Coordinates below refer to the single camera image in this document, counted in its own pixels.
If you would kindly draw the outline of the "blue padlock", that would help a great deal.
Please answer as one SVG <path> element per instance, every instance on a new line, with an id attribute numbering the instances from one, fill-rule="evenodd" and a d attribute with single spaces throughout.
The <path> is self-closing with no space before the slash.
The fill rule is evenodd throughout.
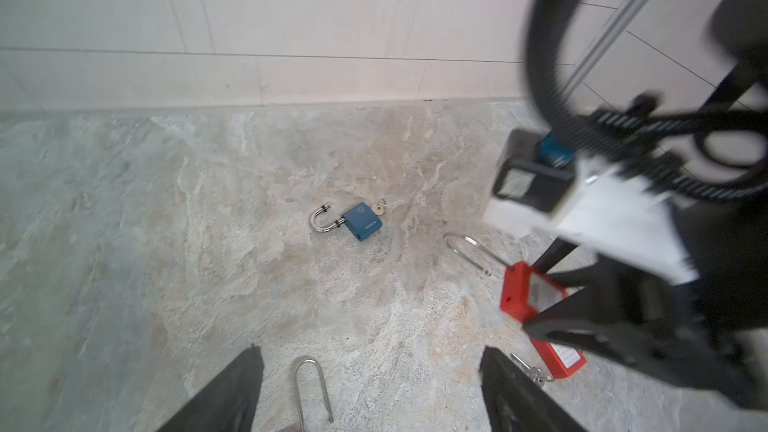
<path id="1" fill-rule="evenodd" d="M 387 203 L 384 199 L 380 199 L 373 206 L 360 202 L 344 212 L 338 219 L 327 225 L 320 225 L 317 223 L 318 217 L 331 209 L 331 205 L 326 203 L 310 214 L 309 225 L 318 233 L 328 233 L 345 226 L 358 241 L 364 241 L 382 228 L 381 217 L 386 212 L 386 208 Z"/>

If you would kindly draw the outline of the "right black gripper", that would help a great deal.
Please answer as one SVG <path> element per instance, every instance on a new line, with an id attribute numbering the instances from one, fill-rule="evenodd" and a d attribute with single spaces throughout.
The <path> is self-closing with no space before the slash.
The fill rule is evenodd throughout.
<path id="1" fill-rule="evenodd" d="M 767 200 L 673 215 L 698 276 L 674 285 L 605 257 L 560 274 L 578 292 L 527 321 L 532 339 L 572 346 L 670 385 L 767 408 Z"/>

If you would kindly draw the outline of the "silver key with ring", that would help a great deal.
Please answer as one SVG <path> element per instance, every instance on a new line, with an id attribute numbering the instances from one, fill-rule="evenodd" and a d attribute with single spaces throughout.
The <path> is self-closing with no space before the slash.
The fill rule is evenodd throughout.
<path id="1" fill-rule="evenodd" d="M 542 369 L 535 366 L 528 365 L 521 357 L 514 352 L 510 353 L 511 359 L 521 368 L 523 373 L 539 387 L 544 387 L 549 382 L 554 382 L 555 379 L 548 373 L 545 373 Z"/>

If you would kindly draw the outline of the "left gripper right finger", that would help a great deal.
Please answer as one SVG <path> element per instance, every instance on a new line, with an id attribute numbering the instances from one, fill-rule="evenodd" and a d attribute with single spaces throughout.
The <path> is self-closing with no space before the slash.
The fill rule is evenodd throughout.
<path id="1" fill-rule="evenodd" d="M 500 349 L 484 348 L 479 373 L 493 432 L 585 431 Z"/>

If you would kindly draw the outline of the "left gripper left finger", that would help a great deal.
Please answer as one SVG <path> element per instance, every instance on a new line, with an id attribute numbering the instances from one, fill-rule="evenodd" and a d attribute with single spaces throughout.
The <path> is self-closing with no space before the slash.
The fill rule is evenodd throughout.
<path id="1" fill-rule="evenodd" d="M 165 431 L 251 431 L 263 382 L 261 348 L 251 345 L 166 421 Z"/>

